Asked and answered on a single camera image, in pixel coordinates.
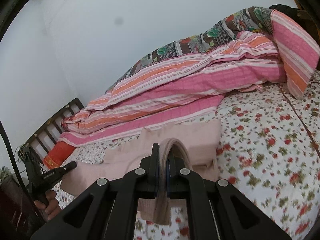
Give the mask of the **person's left hand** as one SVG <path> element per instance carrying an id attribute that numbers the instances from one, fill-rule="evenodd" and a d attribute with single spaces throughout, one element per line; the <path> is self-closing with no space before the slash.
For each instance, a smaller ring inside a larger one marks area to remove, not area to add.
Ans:
<path id="1" fill-rule="evenodd" d="M 46 199 L 48 200 L 48 205 L 38 200 L 35 200 L 34 204 L 43 213 L 45 220 L 49 221 L 61 212 L 61 207 L 56 199 L 56 192 L 54 190 L 46 192 Z"/>

